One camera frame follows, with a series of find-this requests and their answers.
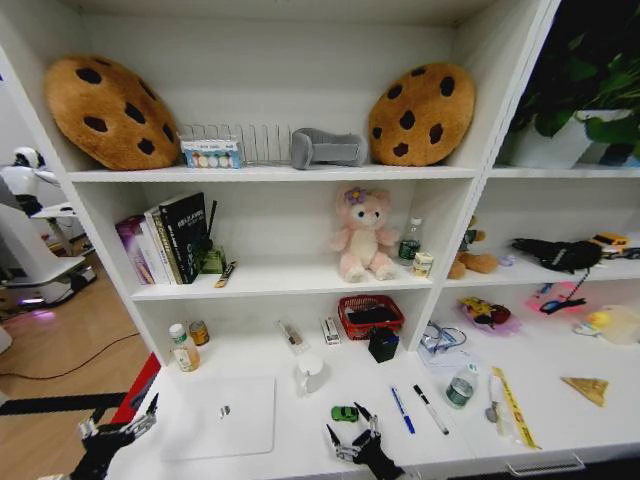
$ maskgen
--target green toy car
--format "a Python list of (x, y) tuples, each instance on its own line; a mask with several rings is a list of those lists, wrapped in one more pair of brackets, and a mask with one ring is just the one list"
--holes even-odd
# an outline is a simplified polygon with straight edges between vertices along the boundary
[(333, 407), (331, 409), (331, 418), (336, 422), (357, 422), (358, 409), (356, 407)]

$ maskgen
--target cookie pillow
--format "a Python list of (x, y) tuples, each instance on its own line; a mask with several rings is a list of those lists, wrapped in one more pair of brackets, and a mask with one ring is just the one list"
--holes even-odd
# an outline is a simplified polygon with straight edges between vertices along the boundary
[(425, 166), (458, 146), (473, 115), (475, 88), (462, 68), (432, 63), (393, 82), (369, 114), (369, 149), (386, 165)]
[(62, 133), (107, 168), (168, 167), (178, 156), (176, 124), (162, 99), (113, 60), (58, 60), (45, 76), (45, 93)]

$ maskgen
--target plush toy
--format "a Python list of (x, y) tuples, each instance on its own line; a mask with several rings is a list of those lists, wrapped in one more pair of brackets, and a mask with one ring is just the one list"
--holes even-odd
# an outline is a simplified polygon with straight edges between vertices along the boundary
[(481, 242), (485, 239), (486, 233), (483, 230), (472, 230), (471, 227), (475, 225), (475, 215), (471, 217), (471, 223), (469, 223), (469, 229), (462, 237), (462, 243), (460, 244), (460, 250), (456, 254), (456, 258), (449, 270), (449, 278), (459, 279), (464, 277), (465, 272), (473, 270), (478, 273), (491, 273), (498, 266), (498, 259), (489, 253), (482, 255), (473, 255), (468, 252), (469, 245), (474, 242)]
[(62, 133), (107, 168), (162, 168), (178, 157), (176, 124), (162, 99), (113, 60), (58, 60), (46, 74), (45, 93)]
[(365, 268), (378, 280), (396, 277), (388, 251), (399, 234), (384, 228), (390, 208), (391, 195), (386, 190), (344, 187), (338, 191), (336, 211), (344, 228), (334, 235), (330, 246), (342, 252), (340, 275), (347, 282), (364, 280)]
[(425, 166), (458, 146), (473, 115), (475, 88), (462, 68), (432, 63), (393, 82), (369, 114), (369, 149), (386, 165)]

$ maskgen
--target pink teddy bear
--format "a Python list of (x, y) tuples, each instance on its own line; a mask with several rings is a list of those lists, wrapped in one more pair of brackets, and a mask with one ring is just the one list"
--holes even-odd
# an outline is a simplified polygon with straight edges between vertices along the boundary
[(347, 282), (364, 280), (365, 268), (378, 280), (397, 276), (396, 266), (387, 253), (399, 234), (383, 228), (390, 208), (391, 195), (387, 190), (344, 187), (338, 191), (336, 211), (344, 229), (333, 236), (330, 247), (342, 252), (340, 275)]

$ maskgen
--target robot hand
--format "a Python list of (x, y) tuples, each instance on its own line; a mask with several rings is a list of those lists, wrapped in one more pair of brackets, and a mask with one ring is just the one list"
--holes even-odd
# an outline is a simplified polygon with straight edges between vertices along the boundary
[(156, 423), (158, 394), (149, 404), (146, 413), (131, 423), (119, 423), (96, 427), (93, 419), (79, 425), (82, 444), (86, 453), (76, 469), (69, 475), (71, 480), (102, 480), (107, 476), (113, 456), (141, 437)]
[(348, 462), (368, 466), (378, 480), (400, 478), (404, 475), (404, 470), (397, 467), (393, 460), (384, 454), (380, 446), (378, 416), (371, 415), (366, 408), (357, 403), (355, 406), (364, 419), (369, 422), (369, 428), (353, 441), (352, 446), (343, 446), (335, 432), (327, 425), (331, 442), (336, 448), (336, 456)]

